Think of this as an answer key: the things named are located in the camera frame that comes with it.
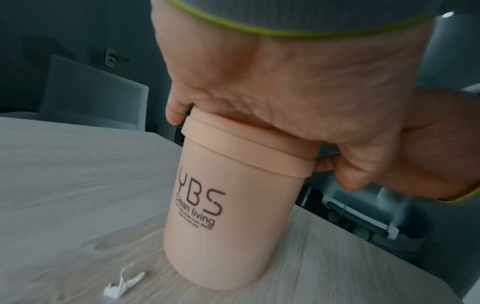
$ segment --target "hand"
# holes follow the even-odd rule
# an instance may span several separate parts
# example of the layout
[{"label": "hand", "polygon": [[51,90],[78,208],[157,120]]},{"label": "hand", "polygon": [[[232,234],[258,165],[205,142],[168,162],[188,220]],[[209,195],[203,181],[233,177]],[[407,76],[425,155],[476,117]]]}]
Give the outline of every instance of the hand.
[{"label": "hand", "polygon": [[380,35],[284,39],[226,28],[152,0],[172,79],[167,120],[199,108],[335,143],[339,184],[354,191],[393,161],[432,23]]},{"label": "hand", "polygon": [[[450,200],[480,185],[480,98],[417,89],[409,102],[399,154],[375,183],[407,195]],[[318,162],[335,169],[339,157]]]}]

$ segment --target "chair backrest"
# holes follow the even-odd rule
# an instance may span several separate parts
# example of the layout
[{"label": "chair backrest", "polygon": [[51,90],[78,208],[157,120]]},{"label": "chair backrest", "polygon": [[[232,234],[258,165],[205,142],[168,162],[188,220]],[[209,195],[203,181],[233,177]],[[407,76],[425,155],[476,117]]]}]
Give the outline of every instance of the chair backrest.
[{"label": "chair backrest", "polygon": [[39,120],[145,130],[148,86],[53,55]]}]

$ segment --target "pink container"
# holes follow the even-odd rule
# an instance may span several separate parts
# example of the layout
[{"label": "pink container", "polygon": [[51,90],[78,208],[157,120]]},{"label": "pink container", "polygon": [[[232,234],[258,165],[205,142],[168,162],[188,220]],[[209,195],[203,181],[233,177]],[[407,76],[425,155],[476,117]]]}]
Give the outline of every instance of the pink container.
[{"label": "pink container", "polygon": [[173,267],[210,289],[259,278],[275,252],[320,143],[194,108],[165,225]]}]

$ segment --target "ybs logo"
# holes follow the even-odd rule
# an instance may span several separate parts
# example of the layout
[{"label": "ybs logo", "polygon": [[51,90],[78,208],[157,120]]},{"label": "ybs logo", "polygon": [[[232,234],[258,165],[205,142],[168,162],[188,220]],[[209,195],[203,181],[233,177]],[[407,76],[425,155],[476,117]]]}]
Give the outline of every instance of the ybs logo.
[{"label": "ybs logo", "polygon": [[[178,181],[180,183],[180,187],[178,188],[179,193],[181,192],[182,187],[186,185],[187,179],[188,179],[188,174],[186,173],[182,182],[182,167],[180,167],[180,173],[178,174]],[[186,195],[186,201],[192,206],[197,206],[200,203],[201,194],[202,194],[202,184],[196,179],[194,179],[193,177],[190,177],[190,181],[188,183],[188,193]],[[208,189],[205,193],[205,196],[209,202],[211,202],[213,205],[216,206],[216,210],[203,209],[203,211],[213,216],[219,216],[222,213],[223,209],[218,202],[212,199],[212,196],[215,196],[215,195],[225,195],[225,192],[212,189],[212,188]]]}]

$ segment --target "wooden table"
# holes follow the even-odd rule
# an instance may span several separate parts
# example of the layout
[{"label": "wooden table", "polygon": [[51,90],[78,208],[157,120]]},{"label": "wooden table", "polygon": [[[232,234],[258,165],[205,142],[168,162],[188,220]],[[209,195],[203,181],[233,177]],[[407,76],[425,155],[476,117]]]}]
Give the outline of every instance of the wooden table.
[{"label": "wooden table", "polygon": [[[206,290],[162,234],[181,147],[151,133],[0,118],[0,303],[456,304],[446,283],[295,206],[266,274]],[[102,295],[120,269],[143,281]]]}]

